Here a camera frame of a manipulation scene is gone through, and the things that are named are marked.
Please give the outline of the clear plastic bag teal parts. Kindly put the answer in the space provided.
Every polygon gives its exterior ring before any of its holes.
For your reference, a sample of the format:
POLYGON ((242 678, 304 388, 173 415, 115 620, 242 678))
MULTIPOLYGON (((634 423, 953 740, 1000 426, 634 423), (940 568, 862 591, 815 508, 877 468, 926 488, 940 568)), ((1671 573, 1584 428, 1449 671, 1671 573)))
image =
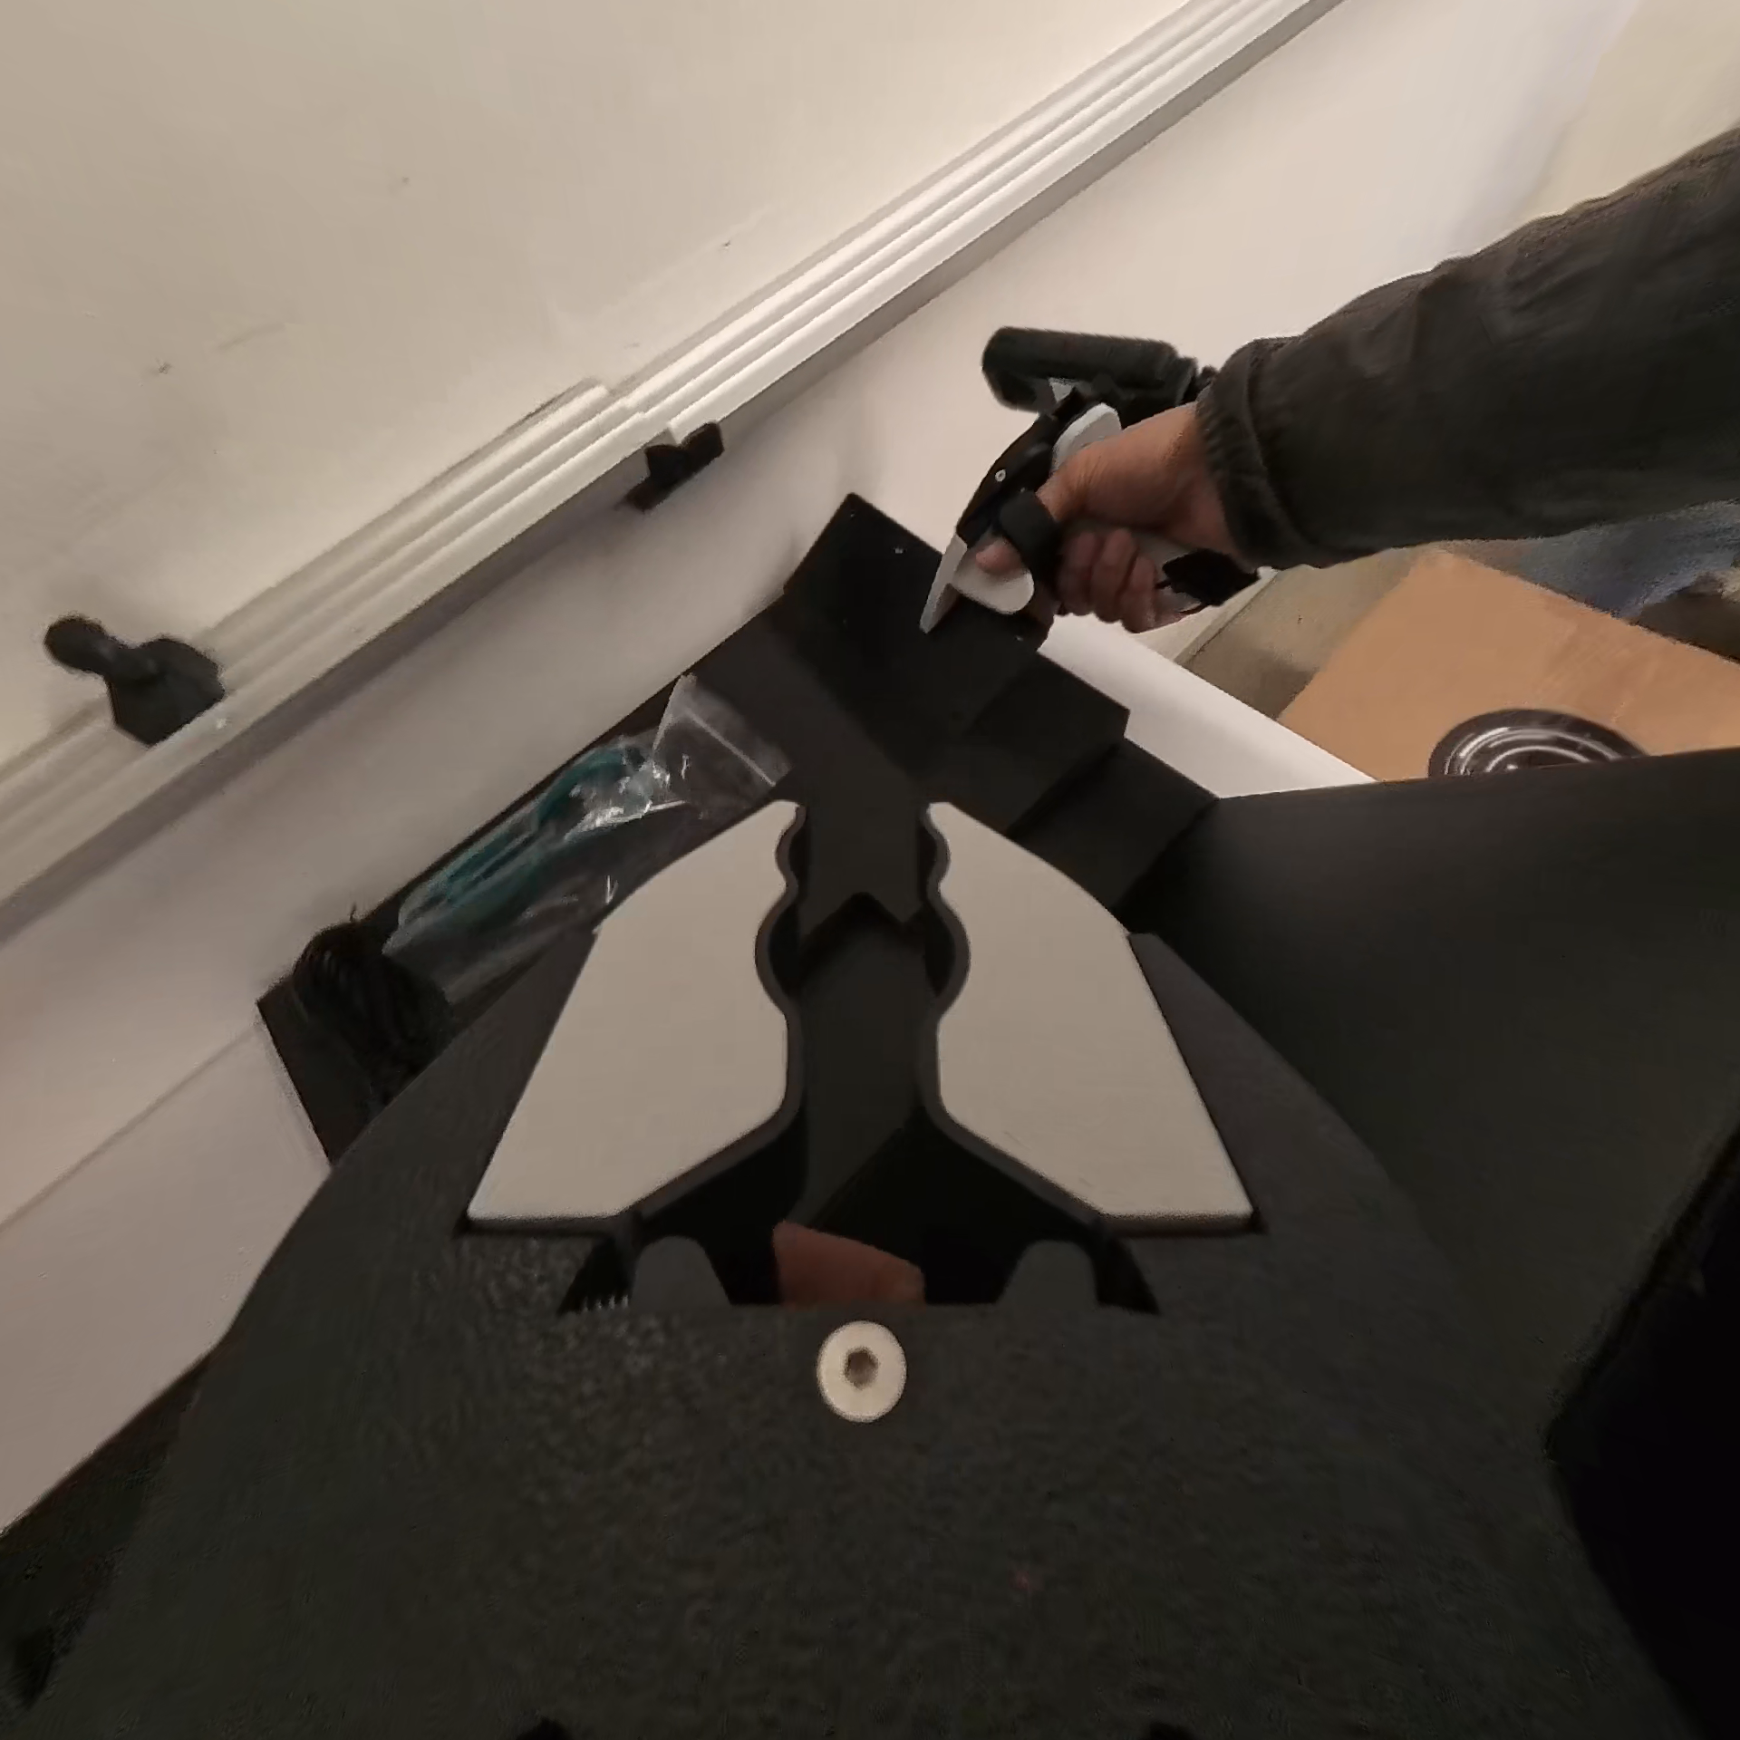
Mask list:
POLYGON ((382 952, 458 1005, 592 930, 790 771, 770 736, 686 673, 654 725, 569 760, 416 883, 382 952))

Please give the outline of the round metal disc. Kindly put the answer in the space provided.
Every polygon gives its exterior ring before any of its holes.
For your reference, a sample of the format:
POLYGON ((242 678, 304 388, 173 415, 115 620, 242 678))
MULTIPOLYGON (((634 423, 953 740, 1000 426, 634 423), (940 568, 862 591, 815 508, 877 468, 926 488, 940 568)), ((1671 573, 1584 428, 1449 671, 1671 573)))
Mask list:
POLYGON ((1428 778, 1473 778, 1502 773, 1605 767, 1642 760, 1622 733, 1589 718, 1535 707, 1504 707, 1473 715, 1429 751, 1428 778))

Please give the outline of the person's right forearm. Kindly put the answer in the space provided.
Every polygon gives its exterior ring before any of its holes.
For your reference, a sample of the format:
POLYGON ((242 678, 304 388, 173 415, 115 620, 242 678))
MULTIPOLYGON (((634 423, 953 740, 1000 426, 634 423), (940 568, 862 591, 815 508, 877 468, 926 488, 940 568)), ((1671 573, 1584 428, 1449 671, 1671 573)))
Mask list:
POLYGON ((1196 419, 1268 568, 1734 504, 1738 133, 1239 347, 1196 419))

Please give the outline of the person's right hand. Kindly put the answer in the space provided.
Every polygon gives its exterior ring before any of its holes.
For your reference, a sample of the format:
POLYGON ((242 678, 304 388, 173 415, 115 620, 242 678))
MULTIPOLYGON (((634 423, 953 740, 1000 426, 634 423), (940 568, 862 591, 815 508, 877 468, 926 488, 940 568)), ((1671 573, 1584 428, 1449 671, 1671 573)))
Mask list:
POLYGON ((1239 550, 1208 464, 1201 408, 1187 403, 1076 452, 1036 490, 1058 530, 1038 604, 1141 637, 1197 606, 1161 582, 1141 539, 1228 559, 1239 550))

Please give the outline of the black foam block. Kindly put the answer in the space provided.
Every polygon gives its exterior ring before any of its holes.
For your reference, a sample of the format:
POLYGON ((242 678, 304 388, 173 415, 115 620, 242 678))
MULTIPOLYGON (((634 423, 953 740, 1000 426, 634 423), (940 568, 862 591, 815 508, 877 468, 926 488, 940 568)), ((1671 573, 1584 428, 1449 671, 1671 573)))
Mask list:
POLYGON ((926 794, 1009 836, 1120 747, 1127 707, 1038 657, 940 751, 926 794))
POLYGON ((842 497, 766 615, 882 751, 906 763, 960 738, 1034 664, 1040 626, 955 604, 920 613, 940 555, 857 493, 842 497))

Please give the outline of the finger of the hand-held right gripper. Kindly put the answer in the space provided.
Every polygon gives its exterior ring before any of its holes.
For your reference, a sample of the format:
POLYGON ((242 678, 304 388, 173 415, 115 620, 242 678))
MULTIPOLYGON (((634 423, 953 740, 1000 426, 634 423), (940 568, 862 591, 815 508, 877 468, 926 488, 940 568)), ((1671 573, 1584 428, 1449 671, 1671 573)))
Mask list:
POLYGON ((931 635, 962 600, 996 617, 1016 617, 1031 608, 1033 597, 1034 582, 1029 573, 991 577, 967 541, 953 535, 924 599, 918 631, 931 635))

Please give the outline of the black foam insert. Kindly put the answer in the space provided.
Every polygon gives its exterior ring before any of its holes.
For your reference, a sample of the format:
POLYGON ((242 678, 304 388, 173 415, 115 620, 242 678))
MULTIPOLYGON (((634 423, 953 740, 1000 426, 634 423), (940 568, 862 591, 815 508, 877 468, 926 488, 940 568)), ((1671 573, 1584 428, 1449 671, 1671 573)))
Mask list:
MULTIPOLYGON (((799 965, 822 957, 840 932, 860 921, 900 934, 917 928, 929 912, 918 841, 924 809, 931 803, 927 776, 949 744, 920 762, 895 758, 828 696, 790 649, 768 637, 717 649, 692 676, 791 763, 762 805, 788 798, 801 805, 806 820, 795 856, 799 965)), ((661 695, 661 707, 643 704, 619 731, 585 751, 654 727, 672 689, 661 695)), ((1112 908, 1210 805, 1201 783, 1134 745, 1130 724, 1129 713, 1123 742, 1009 834, 1018 843, 1038 841, 1042 850, 1060 849, 1060 867, 1083 870, 1089 892, 1112 908)), ((404 896, 538 787, 393 898, 315 932, 284 977, 259 999, 271 1050, 329 1164, 538 959, 596 928, 559 936, 529 963, 456 1005, 382 952, 404 896)))

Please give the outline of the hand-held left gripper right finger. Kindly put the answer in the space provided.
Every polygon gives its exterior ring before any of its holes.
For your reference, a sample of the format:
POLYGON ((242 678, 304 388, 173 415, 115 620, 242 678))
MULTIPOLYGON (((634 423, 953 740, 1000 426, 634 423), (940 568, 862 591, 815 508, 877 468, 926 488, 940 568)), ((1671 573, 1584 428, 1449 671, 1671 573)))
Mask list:
POLYGON ((924 827, 951 945, 933 1041, 946 1121, 1112 1229, 1248 1229, 1250 1197, 1125 927, 953 803, 931 803, 924 827))

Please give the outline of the white wall rail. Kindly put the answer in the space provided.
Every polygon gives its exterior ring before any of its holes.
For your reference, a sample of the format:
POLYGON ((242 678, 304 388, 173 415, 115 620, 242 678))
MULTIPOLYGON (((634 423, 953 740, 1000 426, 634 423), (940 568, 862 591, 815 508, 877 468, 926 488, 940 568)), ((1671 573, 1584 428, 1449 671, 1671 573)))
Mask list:
POLYGON ((1168 11, 971 151, 902 189, 617 385, 579 383, 520 419, 197 640, 226 698, 146 749, 106 705, 3 765, 3 936, 184 812, 373 655, 467 606, 467 589, 554 515, 617 506, 641 452, 717 423, 741 434, 975 270, 1294 40, 1332 4, 1168 11))

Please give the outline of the black wall hook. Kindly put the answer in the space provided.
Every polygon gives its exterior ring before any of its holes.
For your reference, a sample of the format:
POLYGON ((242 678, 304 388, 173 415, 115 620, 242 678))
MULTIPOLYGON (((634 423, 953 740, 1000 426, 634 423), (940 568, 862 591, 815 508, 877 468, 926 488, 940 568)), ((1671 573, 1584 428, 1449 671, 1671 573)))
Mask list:
POLYGON ((652 443, 641 450, 645 475, 621 499, 636 513, 656 512, 724 454, 724 432, 715 421, 699 425, 681 441, 652 443))
POLYGON ((50 622, 43 647, 61 669, 99 680, 114 727, 143 747, 161 745, 226 698, 219 664, 173 637, 132 644, 97 620, 65 617, 50 622))

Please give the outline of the cardboard box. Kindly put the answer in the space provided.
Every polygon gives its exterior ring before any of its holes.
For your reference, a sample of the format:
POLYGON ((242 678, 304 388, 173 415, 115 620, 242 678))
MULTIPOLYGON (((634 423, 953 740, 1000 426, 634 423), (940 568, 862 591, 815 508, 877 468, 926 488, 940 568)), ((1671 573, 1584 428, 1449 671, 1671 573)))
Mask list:
POLYGON ((1736 664, 1446 553, 1417 557, 1279 722, 1379 782, 1473 720, 1551 713, 1647 756, 1738 747, 1736 664))

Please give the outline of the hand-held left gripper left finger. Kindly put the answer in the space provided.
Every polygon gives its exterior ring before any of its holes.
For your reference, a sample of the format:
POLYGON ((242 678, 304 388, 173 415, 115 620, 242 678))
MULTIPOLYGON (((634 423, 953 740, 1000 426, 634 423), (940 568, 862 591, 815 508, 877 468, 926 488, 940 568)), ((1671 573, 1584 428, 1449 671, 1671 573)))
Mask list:
POLYGON ((471 1226, 603 1227, 772 1126, 791 1039, 764 959, 802 818, 772 800, 598 925, 469 1198, 471 1226))

